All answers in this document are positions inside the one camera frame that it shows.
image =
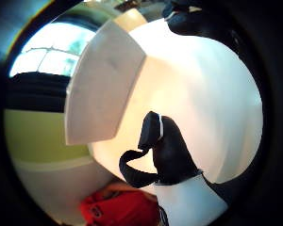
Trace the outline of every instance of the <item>red fabric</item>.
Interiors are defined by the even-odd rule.
[[[158,225],[158,203],[147,199],[141,191],[122,191],[116,197],[106,200],[101,192],[95,192],[79,207],[87,225]]]

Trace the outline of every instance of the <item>chin strap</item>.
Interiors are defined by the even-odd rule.
[[[175,185],[201,173],[193,163],[186,143],[175,122],[168,117],[150,111],[143,119],[138,148],[141,152],[129,150],[119,162],[125,180],[140,188],[152,183]],[[153,149],[153,162],[158,173],[134,169],[127,162],[145,156]]]

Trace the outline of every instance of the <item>white surface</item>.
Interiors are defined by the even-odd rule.
[[[211,182],[221,183],[241,174],[254,158],[262,132],[261,100],[254,79],[244,64],[221,43],[178,36],[162,20],[142,25],[129,34],[147,57],[139,74],[131,74],[132,77],[138,76],[134,87],[117,88],[132,90],[126,97],[126,109],[123,116],[118,118],[121,121],[114,137],[89,143],[95,159],[123,178],[119,171],[119,158],[123,152],[137,149],[142,120],[153,110],[175,120],[194,162]],[[132,51],[129,45],[120,44],[126,46],[127,51]],[[109,57],[111,50],[105,49],[104,45],[101,48],[104,49],[98,51],[105,52]],[[127,62],[124,52],[113,52],[110,57],[116,62]],[[86,59],[88,61],[79,68],[81,72],[88,72],[90,68],[87,66],[92,64],[93,77],[105,80],[110,76],[103,73],[101,68],[97,69],[101,66],[94,64],[94,59]],[[127,66],[130,69],[134,65],[127,63]],[[84,81],[87,89],[92,81]],[[92,127],[92,132],[97,133],[98,130],[105,131],[103,128],[114,125],[100,118],[103,108],[98,107],[98,103],[107,105],[103,102],[102,93],[97,96],[96,92],[93,94],[89,96],[86,92],[83,98],[92,101],[77,107],[76,113],[81,121],[89,121],[92,115],[98,117],[94,119],[101,123]],[[107,100],[114,102],[108,105],[104,113],[113,117],[113,106],[118,105],[117,101],[120,100],[115,99],[113,92],[105,92],[105,95]],[[132,161],[130,165],[138,170],[156,171],[151,153]],[[152,186],[144,190],[154,193]]]
[[[205,226],[220,216],[227,204],[203,179],[193,177],[174,186],[155,186],[159,205],[170,226]]]

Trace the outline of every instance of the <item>black strap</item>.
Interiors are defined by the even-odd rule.
[[[140,171],[127,165],[127,162],[145,156],[148,151],[149,150],[143,150],[142,152],[137,152],[129,150],[126,151],[120,158],[120,171],[125,177],[125,180],[131,186],[134,186],[136,188],[149,186],[158,179],[158,175],[156,173]]]

